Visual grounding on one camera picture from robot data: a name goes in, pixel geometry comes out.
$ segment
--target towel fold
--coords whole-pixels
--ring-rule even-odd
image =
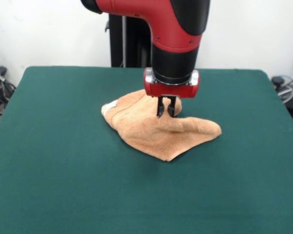
[[[170,117],[168,98],[163,99],[165,112],[156,116],[157,98],[146,95],[145,90],[127,94],[109,104],[101,113],[107,123],[131,147],[163,161],[171,161],[189,149],[221,135],[220,126],[210,120]],[[176,101],[175,114],[182,110]]]

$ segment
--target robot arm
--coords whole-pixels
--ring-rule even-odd
[[[199,88],[194,70],[210,0],[82,0],[90,11],[144,19],[152,37],[152,68],[146,68],[146,93],[158,97],[157,116],[164,112],[163,97],[174,116],[176,97],[193,98]]]

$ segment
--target towel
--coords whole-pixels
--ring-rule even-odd
[[[169,116],[168,98],[163,99],[164,114],[157,117],[157,100],[147,96],[145,90],[139,90],[105,104],[101,113],[125,143],[162,161],[172,161],[191,148],[221,135],[220,126],[213,121]],[[182,110],[179,98],[175,109],[177,116]]]

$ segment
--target table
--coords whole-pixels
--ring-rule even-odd
[[[101,106],[137,68],[30,67],[0,120],[0,234],[293,234],[293,121],[259,70],[200,70],[180,117],[223,134],[162,162]]]

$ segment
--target black stand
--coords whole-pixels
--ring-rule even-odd
[[[123,20],[109,15],[111,66],[123,67]],[[137,18],[126,18],[126,67],[151,66],[151,33],[148,24]]]

